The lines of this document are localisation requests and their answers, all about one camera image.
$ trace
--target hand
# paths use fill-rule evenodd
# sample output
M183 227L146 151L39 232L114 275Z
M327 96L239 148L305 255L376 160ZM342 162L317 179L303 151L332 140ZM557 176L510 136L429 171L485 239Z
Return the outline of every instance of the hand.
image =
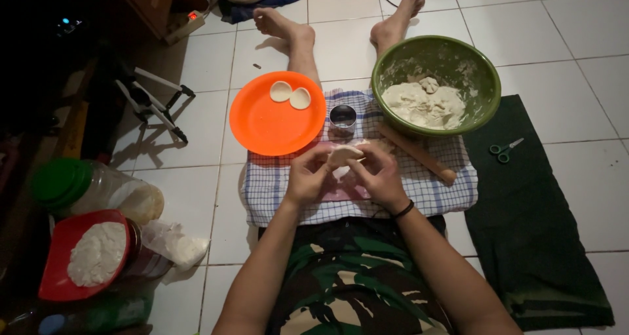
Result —
M318 145L293 159L284 200L300 207L314 202L321 192L325 177L336 169L325 162L331 151L332 146Z
M395 158L372 144L356 146L365 154L361 164L348 159L350 169L362 180L371 198L391 213L399 213L408 206Z

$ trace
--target scissors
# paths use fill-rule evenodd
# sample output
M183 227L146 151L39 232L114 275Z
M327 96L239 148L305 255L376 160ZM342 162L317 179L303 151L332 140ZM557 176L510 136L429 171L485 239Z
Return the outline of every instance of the scissors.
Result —
M513 149L513 147L520 144L520 142L522 142L523 140L524 138L520 138L519 140L513 142L512 144L503 146L503 147L500 147L497 145L491 145L489 146L489 151L491 154L498 156L498 162L502 164L506 164L509 162L509 152L511 152L511 149Z

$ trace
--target green plastic bowl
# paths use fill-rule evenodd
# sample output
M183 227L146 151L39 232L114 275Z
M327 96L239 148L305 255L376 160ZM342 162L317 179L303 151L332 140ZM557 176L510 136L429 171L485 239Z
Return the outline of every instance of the green plastic bowl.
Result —
M432 130L405 121L382 99L389 86L418 82L430 76L440 86L460 90L466 113L461 125L452 130ZM447 36L426 35L393 45L375 63L371 75L373 96L387 124L410 136L448 137L462 135L483 126L500 104L500 78L496 68L479 50Z

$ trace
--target green mat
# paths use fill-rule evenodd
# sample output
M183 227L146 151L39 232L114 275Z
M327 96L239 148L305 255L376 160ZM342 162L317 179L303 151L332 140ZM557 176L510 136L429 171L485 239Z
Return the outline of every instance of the green mat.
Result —
M614 325L577 223L519 96L463 136L478 170L467 226L487 282L523 331ZM489 146L523 142L500 164Z

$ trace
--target green lid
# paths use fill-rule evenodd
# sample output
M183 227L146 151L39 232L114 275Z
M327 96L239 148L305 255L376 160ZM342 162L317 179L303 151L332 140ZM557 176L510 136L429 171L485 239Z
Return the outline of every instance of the green lid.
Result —
M49 211L69 207L89 188L92 167L73 158L57 158L42 166L33 177L35 200Z

